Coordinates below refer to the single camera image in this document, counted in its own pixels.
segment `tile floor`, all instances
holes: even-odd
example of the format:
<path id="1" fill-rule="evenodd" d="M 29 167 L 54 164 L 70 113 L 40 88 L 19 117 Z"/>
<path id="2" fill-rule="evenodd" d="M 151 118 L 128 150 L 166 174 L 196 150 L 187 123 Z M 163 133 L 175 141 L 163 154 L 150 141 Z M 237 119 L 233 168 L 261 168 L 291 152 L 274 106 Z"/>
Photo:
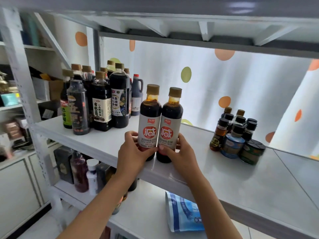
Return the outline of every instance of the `tile floor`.
<path id="1" fill-rule="evenodd" d="M 79 210 L 63 201 L 63 207 L 66 211 L 67 223 L 70 223 L 79 213 Z M 274 239 L 264 233 L 233 221 L 243 239 Z M 59 235 L 58 223 L 52 216 L 51 211 L 46 213 L 40 220 L 32 225 L 18 239 L 55 239 Z"/>

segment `person's right hand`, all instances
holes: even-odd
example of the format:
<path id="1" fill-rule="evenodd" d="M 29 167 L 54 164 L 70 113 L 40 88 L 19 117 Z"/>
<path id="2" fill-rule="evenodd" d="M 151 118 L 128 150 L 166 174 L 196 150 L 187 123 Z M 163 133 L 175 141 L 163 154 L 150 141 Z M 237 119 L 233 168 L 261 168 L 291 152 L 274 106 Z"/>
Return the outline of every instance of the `person's right hand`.
<path id="1" fill-rule="evenodd" d="M 167 146 L 159 145 L 159 150 L 171 159 L 175 169 L 181 174 L 187 183 L 200 174 L 201 171 L 197 164 L 196 156 L 192 147 L 188 144 L 185 137 L 180 133 L 178 135 L 180 151 L 177 153 Z"/>

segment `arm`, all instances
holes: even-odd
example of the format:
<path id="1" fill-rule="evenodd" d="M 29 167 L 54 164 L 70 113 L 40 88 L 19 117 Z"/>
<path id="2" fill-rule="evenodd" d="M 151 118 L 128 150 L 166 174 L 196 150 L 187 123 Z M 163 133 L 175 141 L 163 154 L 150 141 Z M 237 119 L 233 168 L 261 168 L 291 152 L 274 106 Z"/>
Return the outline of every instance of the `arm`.
<path id="1" fill-rule="evenodd" d="M 116 205 L 129 189 L 146 159 L 156 152 L 150 148 L 138 150 L 137 132 L 126 132 L 125 142 L 118 152 L 117 170 L 102 191 L 80 213 L 57 239 L 99 239 Z"/>
<path id="2" fill-rule="evenodd" d="M 182 134 L 178 136 L 178 153 L 160 145 L 159 149 L 169 156 L 175 169 L 186 180 L 197 203 L 208 239 L 242 239 L 230 220 L 209 181 L 200 171 L 194 150 Z"/>

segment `person's left hand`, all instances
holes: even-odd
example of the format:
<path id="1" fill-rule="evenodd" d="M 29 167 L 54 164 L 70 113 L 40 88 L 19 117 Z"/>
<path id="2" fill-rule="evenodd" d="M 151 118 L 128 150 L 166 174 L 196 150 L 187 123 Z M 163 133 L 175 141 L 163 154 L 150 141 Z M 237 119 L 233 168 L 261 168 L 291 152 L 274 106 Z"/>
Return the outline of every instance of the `person's left hand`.
<path id="1" fill-rule="evenodd" d="M 125 142 L 118 152 L 116 174 L 126 177 L 132 183 L 142 170 L 146 159 L 157 151 L 157 147 L 142 152 L 137 147 L 138 133 L 129 131 L 125 133 Z"/>

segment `orange dot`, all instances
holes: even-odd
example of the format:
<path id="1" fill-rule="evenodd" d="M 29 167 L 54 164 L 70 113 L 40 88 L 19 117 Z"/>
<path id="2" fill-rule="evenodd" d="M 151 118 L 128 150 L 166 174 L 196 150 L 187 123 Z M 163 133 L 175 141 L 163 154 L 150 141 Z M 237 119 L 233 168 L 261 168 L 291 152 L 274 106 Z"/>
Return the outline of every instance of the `orange dot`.
<path id="1" fill-rule="evenodd" d="M 218 101 L 218 105 L 221 108 L 225 108 L 226 106 L 229 106 L 231 102 L 231 98 L 229 96 L 223 96 L 221 99 Z"/>
<path id="2" fill-rule="evenodd" d="M 272 137 L 274 136 L 274 134 L 275 134 L 275 132 L 269 132 L 267 135 L 266 135 L 266 137 L 265 137 L 265 140 L 266 140 L 266 142 L 271 142 L 271 140 L 272 140 Z"/>
<path id="3" fill-rule="evenodd" d="M 135 40 L 130 40 L 130 51 L 133 52 L 135 49 Z"/>
<path id="4" fill-rule="evenodd" d="M 318 157 L 313 156 L 313 155 L 310 155 L 310 158 L 315 159 L 315 160 L 319 160 L 319 158 L 318 158 Z"/>
<path id="5" fill-rule="evenodd" d="M 302 115 L 302 111 L 301 111 L 301 109 L 300 109 L 300 110 L 297 112 L 297 114 L 296 114 L 295 122 L 298 121 L 298 120 L 300 120 L 301 115 Z"/>
<path id="6" fill-rule="evenodd" d="M 215 55 L 221 61 L 229 60 L 234 54 L 234 50 L 215 49 Z"/>
<path id="7" fill-rule="evenodd" d="M 81 47 L 87 46 L 87 36 L 84 33 L 82 33 L 82 32 L 76 32 L 75 33 L 75 41 Z"/>
<path id="8" fill-rule="evenodd" d="M 310 65 L 309 65 L 308 71 L 313 71 L 313 70 L 316 70 L 318 68 L 319 68 L 319 60 L 312 60 Z"/>

